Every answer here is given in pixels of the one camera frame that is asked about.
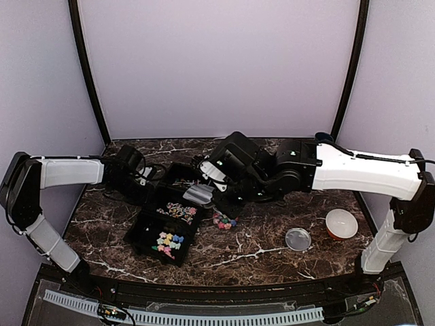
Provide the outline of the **metal scoop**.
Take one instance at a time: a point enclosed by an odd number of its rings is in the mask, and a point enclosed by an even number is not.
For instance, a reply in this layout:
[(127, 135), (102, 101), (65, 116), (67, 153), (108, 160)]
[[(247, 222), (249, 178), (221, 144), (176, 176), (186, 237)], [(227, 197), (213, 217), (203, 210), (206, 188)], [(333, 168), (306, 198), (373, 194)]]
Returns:
[(212, 203), (214, 188), (208, 185), (197, 184), (189, 187), (183, 198), (197, 205), (204, 206)]

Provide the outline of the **black three-compartment candy tray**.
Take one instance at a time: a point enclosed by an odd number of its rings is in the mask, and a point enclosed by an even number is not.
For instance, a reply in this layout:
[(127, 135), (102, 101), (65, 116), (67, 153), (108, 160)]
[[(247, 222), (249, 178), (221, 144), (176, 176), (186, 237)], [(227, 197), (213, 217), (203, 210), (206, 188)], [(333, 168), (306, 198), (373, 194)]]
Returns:
[[(138, 255), (144, 255), (158, 259), (162, 264), (182, 266), (190, 245), (192, 244), (200, 222), (206, 215), (206, 209), (183, 198), (184, 192), (189, 187), (176, 187), (172, 183), (176, 178), (198, 179), (198, 184), (204, 184), (205, 180), (191, 166), (181, 163), (172, 163), (164, 177), (154, 188), (150, 199), (144, 204), (135, 222), (124, 236), (133, 251)], [(183, 206), (192, 206), (198, 209), (198, 213), (191, 224), (179, 219), (156, 212), (157, 208), (163, 207), (168, 202), (180, 203)], [(186, 238), (187, 245), (182, 251), (183, 255), (175, 261), (169, 261), (151, 252), (152, 243), (157, 239), (160, 232), (181, 234)]]

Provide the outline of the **clear plastic cup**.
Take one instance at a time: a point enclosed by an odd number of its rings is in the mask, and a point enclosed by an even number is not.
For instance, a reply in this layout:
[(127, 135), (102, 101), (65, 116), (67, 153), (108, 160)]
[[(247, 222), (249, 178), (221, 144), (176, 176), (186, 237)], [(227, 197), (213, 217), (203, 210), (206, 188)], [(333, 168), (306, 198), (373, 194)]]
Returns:
[(232, 228), (235, 228), (239, 222), (239, 218), (231, 218), (225, 214), (223, 214), (221, 211), (217, 210), (216, 208), (213, 208), (213, 224), (216, 225), (220, 230), (230, 230)]

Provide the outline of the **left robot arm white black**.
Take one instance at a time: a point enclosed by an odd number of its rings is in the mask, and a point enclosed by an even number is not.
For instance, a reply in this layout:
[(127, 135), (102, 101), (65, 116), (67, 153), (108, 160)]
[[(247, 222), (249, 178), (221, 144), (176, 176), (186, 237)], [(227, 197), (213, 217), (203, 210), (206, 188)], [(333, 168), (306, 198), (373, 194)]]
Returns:
[(81, 296), (96, 290), (89, 266), (64, 240), (58, 213), (78, 202), (87, 185), (102, 185), (131, 204), (143, 204), (156, 168), (137, 151), (119, 157), (31, 156), (14, 154), (1, 182), (1, 206), (15, 233), (25, 236), (39, 253), (70, 274), (69, 284)]

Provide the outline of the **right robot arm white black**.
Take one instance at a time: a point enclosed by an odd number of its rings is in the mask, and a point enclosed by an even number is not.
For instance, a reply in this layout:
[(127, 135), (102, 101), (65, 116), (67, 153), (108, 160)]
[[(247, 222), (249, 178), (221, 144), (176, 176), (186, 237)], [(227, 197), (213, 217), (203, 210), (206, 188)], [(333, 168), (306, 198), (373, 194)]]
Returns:
[(381, 229), (360, 254), (347, 289), (360, 295), (409, 236), (434, 218), (434, 178), (421, 152), (389, 156), (351, 151), (331, 141), (286, 139), (269, 153), (242, 134), (232, 134), (192, 165), (235, 202), (279, 200), (290, 192), (349, 190), (390, 196)]

